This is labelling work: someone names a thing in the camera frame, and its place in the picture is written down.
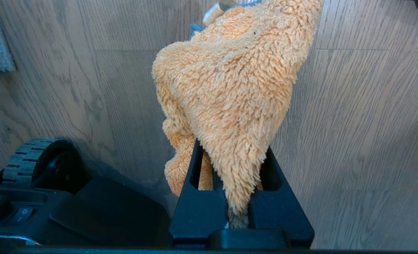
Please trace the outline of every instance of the floor plank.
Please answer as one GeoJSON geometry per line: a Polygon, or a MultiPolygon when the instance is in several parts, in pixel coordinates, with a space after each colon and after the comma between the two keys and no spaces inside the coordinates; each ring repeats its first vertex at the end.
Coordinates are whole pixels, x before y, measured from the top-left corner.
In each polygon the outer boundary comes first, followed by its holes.
{"type": "Polygon", "coordinates": [[[162,131],[165,116],[151,79],[157,51],[97,52],[101,87],[118,152],[117,170],[155,198],[171,194],[164,177],[174,150],[162,131]]]}
{"type": "Polygon", "coordinates": [[[203,16],[217,0],[169,0],[167,44],[189,39],[190,24],[203,26],[203,16]]]}
{"type": "Polygon", "coordinates": [[[400,5],[391,0],[325,0],[315,40],[318,49],[389,49],[400,5]]]}
{"type": "MultiPolygon", "coordinates": [[[[386,216],[380,222],[380,227],[387,230],[377,238],[383,240],[380,248],[395,250],[418,249],[418,10],[412,1],[399,4],[400,12],[394,13],[397,26],[392,34],[392,50],[380,81],[392,84],[383,111],[397,114],[390,122],[384,122],[377,134],[379,138],[393,132],[398,129],[396,125],[412,126],[395,133],[395,137],[400,138],[396,138],[398,141],[392,150],[388,149],[395,158],[399,158],[389,162],[398,165],[396,169],[404,170],[391,173],[390,179],[397,179],[394,185],[390,181],[382,183],[395,191],[385,210],[386,216]]],[[[362,182],[371,183],[379,174],[368,172],[362,182]]]]}
{"type": "Polygon", "coordinates": [[[0,0],[18,71],[0,74],[0,168],[22,142],[66,137],[114,162],[106,102],[88,27],[73,0],[0,0]]]}
{"type": "Polygon", "coordinates": [[[408,191],[418,186],[418,70],[385,82],[394,62],[391,50],[314,50],[299,74],[272,149],[316,230],[314,248],[390,249],[379,239],[418,236],[418,223],[394,231],[418,218],[417,190],[408,191]],[[346,210],[370,193],[386,198],[346,210]]]}
{"type": "Polygon", "coordinates": [[[160,50],[166,45],[167,0],[84,0],[95,50],[160,50]]]}

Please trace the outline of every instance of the beige plastic piece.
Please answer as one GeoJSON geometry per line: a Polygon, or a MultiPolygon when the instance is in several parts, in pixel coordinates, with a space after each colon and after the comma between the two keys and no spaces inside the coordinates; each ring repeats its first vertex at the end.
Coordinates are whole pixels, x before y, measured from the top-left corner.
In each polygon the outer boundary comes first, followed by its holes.
{"type": "Polygon", "coordinates": [[[210,24],[214,23],[218,17],[222,16],[225,13],[225,11],[223,11],[222,8],[220,8],[220,4],[227,6],[235,6],[237,5],[237,2],[233,0],[219,0],[204,15],[203,24],[205,26],[209,26],[210,24]]]}

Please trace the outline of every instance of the wheel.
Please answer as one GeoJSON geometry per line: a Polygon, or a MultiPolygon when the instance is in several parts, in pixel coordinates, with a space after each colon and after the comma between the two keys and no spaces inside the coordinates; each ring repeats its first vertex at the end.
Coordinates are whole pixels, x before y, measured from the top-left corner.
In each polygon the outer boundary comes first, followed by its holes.
{"type": "Polygon", "coordinates": [[[19,146],[4,168],[2,184],[24,188],[77,191],[87,182],[82,161],[72,143],[33,139],[19,146]]]}

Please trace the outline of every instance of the orange towel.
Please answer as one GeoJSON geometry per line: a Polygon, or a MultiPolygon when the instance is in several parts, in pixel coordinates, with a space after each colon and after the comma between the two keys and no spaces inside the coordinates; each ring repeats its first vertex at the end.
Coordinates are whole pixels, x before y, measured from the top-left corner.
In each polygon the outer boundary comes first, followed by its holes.
{"type": "Polygon", "coordinates": [[[176,149],[165,165],[179,195],[195,138],[204,155],[199,189],[223,181],[230,227],[245,227],[265,153],[289,108],[323,0],[262,0],[227,11],[190,41],[163,48],[153,64],[163,130],[176,149]]]}

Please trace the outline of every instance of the wood grain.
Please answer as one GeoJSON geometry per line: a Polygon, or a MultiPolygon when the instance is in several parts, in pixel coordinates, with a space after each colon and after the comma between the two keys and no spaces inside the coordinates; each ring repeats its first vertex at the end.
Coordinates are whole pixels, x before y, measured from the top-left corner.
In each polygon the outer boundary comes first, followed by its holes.
{"type": "Polygon", "coordinates": [[[400,4],[391,0],[325,0],[315,48],[389,49],[400,4]]]}
{"type": "Polygon", "coordinates": [[[0,74],[0,168],[34,137],[67,137],[89,156],[113,158],[88,28],[75,1],[0,1],[18,71],[0,74]]]}
{"type": "MultiPolygon", "coordinates": [[[[151,64],[215,2],[0,0],[18,67],[0,74],[0,169],[25,140],[67,138],[95,174],[172,215],[163,168],[173,149],[151,64]]],[[[316,231],[313,248],[418,250],[413,1],[325,1],[272,149],[316,231]]]]}
{"type": "Polygon", "coordinates": [[[95,50],[160,50],[166,45],[167,0],[82,2],[95,50]]]}
{"type": "Polygon", "coordinates": [[[150,77],[157,51],[98,52],[101,86],[125,175],[148,186],[163,176],[174,150],[162,131],[165,116],[150,77]]]}

